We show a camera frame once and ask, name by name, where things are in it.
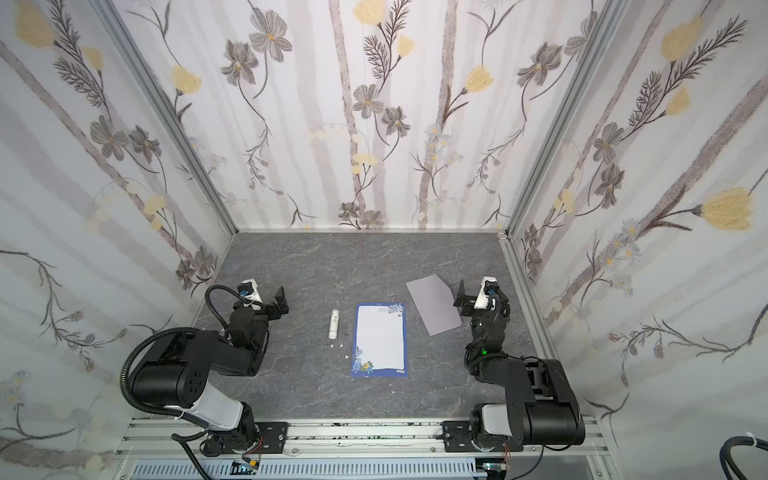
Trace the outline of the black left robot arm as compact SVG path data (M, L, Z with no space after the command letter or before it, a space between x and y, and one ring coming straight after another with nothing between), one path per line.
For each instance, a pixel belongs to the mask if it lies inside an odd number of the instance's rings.
M140 342L119 374L124 399L144 413L199 427L197 434L173 438L185 449L199 442L206 457L282 453L287 423L256 420L247 403L224 394L209 377L257 375L268 351L271 323L289 312L285 290L279 288L265 301L249 279L236 288L208 287L204 302L220 329L173 327Z

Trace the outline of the blue bordered letter paper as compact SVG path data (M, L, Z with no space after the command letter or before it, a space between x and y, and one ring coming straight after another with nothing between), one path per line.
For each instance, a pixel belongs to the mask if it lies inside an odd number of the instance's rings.
M407 376L403 303L361 303L357 306L350 374L353 378Z

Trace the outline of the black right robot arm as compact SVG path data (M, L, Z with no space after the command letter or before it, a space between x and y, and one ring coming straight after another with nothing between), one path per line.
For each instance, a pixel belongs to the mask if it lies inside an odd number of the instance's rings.
M504 401L475 405L467 423L444 422L445 449L520 452L540 445L560 451L581 445L586 426L562 364L504 351L511 309L497 280L484 278L476 295L460 285L453 306L470 319L465 369L476 381L502 388Z

